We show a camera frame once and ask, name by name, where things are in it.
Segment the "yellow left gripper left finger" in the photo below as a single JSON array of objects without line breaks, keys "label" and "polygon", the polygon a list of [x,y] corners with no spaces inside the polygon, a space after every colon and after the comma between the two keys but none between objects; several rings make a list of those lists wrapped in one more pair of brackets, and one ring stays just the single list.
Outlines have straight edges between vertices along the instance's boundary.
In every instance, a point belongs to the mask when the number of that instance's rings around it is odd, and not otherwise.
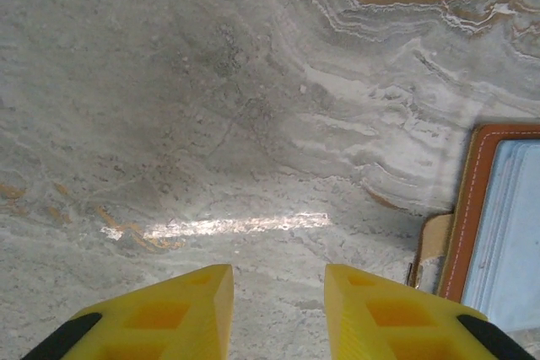
[{"label": "yellow left gripper left finger", "polygon": [[207,266],[77,312],[28,359],[226,359],[230,265]]}]

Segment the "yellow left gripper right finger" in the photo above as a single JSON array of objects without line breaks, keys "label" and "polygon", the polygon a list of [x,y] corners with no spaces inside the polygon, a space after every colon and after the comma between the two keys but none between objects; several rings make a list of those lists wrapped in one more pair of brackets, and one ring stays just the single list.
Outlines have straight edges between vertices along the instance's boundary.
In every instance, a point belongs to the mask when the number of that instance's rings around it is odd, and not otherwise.
[{"label": "yellow left gripper right finger", "polygon": [[351,266],[325,268],[334,359],[529,359],[477,310]]}]

